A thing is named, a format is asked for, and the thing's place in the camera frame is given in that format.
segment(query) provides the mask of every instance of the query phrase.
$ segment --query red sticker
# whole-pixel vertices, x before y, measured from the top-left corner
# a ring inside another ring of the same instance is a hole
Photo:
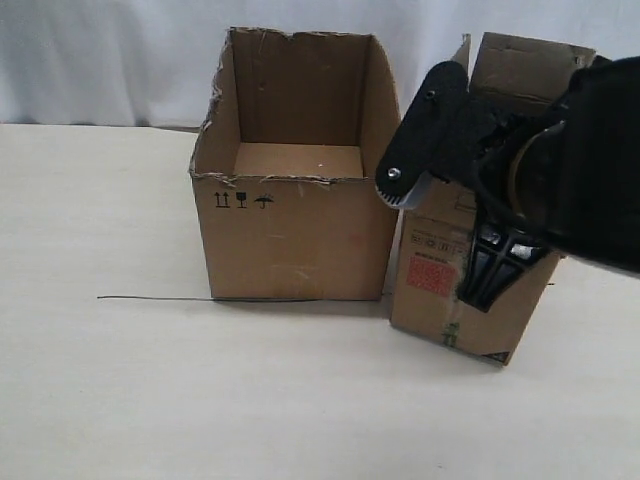
[[[456,271],[450,265],[411,257],[407,284],[412,287],[448,297],[451,295],[455,278]]]

